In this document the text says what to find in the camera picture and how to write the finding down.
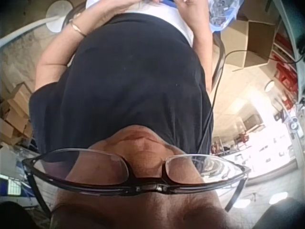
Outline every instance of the person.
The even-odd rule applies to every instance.
[[[30,98],[41,154],[65,148],[107,152],[123,158],[137,178],[160,177],[162,163],[171,156],[209,154],[213,118],[198,152],[211,110],[208,1],[175,0],[177,10],[166,8],[180,14],[178,20],[183,19],[187,29],[171,21],[169,14],[167,20],[149,13],[123,13],[139,2],[95,3],[42,54]],[[153,4],[157,11],[165,7],[158,0]],[[111,163],[120,159],[110,157],[108,164],[100,156],[86,155],[74,162],[68,180],[110,182],[105,170],[113,172]],[[47,172],[62,172],[48,161],[43,166]],[[177,179],[196,183],[198,173],[187,165],[179,168]],[[215,191],[97,197],[61,190],[51,218],[51,228],[232,227]]]

